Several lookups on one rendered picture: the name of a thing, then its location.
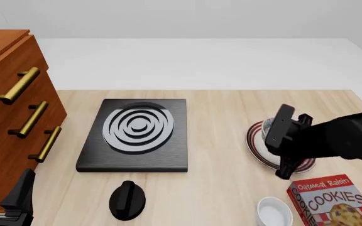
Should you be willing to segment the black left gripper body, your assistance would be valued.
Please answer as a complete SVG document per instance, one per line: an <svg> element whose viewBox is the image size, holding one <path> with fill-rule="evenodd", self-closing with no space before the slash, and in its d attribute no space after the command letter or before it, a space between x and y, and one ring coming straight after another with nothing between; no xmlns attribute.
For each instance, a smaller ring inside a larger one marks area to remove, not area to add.
<svg viewBox="0 0 362 226"><path fill-rule="evenodd" d="M0 226L31 226L33 210L5 210L0 213Z"/></svg>

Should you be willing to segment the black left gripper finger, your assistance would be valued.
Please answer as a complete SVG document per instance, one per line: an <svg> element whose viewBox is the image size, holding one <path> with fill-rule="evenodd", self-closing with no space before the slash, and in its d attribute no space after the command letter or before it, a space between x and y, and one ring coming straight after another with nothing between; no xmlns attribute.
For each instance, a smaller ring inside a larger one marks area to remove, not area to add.
<svg viewBox="0 0 362 226"><path fill-rule="evenodd" d="M25 169L13 189L1 201L0 206L5 210L5 217L19 217L24 213L33 215L32 195L35 176L32 169Z"/></svg>

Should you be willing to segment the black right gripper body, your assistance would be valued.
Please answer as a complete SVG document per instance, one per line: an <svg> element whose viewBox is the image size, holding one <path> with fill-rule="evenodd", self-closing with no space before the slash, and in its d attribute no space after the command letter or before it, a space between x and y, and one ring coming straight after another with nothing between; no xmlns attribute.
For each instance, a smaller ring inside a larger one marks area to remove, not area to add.
<svg viewBox="0 0 362 226"><path fill-rule="evenodd" d="M284 180L289 180L291 175L301 166L310 161L309 142L302 137L289 137L286 133L277 133L275 140L278 144L275 152L280 156L280 169L276 175Z"/></svg>

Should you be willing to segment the flat plate on black stalk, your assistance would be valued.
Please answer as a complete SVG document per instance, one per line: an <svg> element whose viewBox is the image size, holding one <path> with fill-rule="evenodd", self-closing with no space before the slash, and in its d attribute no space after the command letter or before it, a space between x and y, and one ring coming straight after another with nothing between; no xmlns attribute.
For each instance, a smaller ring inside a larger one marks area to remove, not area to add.
<svg viewBox="0 0 362 226"><path fill-rule="evenodd" d="M294 137L312 125L313 118L308 114L301 114L297 120L292 116L295 108L282 104L265 137L265 146L275 156L288 156Z"/></svg>

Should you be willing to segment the white plate with red rings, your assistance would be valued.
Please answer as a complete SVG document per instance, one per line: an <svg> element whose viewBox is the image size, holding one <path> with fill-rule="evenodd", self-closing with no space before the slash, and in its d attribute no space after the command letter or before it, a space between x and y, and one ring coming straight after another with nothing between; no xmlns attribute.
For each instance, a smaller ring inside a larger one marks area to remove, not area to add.
<svg viewBox="0 0 362 226"><path fill-rule="evenodd" d="M280 157L268 152L262 136L263 121L253 124L246 133L246 145L260 163L273 170L280 168Z"/></svg>

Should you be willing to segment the white ramekin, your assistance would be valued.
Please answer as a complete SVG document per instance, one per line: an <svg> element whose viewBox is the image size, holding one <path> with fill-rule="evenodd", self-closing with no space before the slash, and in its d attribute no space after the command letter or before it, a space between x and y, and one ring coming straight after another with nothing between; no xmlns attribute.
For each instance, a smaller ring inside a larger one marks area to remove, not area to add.
<svg viewBox="0 0 362 226"><path fill-rule="evenodd" d="M292 226L293 215L286 203L276 197L264 197L256 206L257 226Z"/></svg>

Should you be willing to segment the flat black stove plate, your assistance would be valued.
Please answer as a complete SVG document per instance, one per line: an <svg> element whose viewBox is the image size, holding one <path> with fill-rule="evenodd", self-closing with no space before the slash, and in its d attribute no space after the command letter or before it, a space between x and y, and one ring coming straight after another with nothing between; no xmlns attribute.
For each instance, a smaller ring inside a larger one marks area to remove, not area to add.
<svg viewBox="0 0 362 226"><path fill-rule="evenodd" d="M76 163L79 173L186 173L185 99L104 99Z"/></svg>

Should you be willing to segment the red cookies box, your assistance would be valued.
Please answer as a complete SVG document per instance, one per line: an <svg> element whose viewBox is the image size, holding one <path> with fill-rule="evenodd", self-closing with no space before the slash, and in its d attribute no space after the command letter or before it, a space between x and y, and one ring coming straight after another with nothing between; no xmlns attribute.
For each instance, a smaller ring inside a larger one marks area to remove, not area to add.
<svg viewBox="0 0 362 226"><path fill-rule="evenodd" d="M362 193L347 175L296 180L287 194L305 226L362 226Z"/></svg>

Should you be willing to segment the round black stove knob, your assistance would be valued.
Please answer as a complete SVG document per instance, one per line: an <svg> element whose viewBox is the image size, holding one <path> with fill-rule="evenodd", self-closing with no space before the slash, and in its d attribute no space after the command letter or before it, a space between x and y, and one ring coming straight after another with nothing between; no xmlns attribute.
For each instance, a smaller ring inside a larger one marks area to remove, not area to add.
<svg viewBox="0 0 362 226"><path fill-rule="evenodd" d="M145 204L143 189L133 181L126 180L111 194L109 210L117 220L129 221L142 213Z"/></svg>

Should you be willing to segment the tall wooden drawer front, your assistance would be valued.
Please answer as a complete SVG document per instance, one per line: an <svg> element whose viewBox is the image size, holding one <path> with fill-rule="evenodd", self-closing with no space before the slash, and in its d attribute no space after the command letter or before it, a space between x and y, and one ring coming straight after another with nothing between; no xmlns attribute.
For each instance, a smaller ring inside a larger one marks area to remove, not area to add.
<svg viewBox="0 0 362 226"><path fill-rule="evenodd" d="M33 35L25 37L0 56L0 95L6 94L21 79L18 72L28 71L31 67L37 67L40 73L47 67ZM7 118L19 116L16 108L23 102L23 93L12 105L0 101L0 124Z"/></svg>

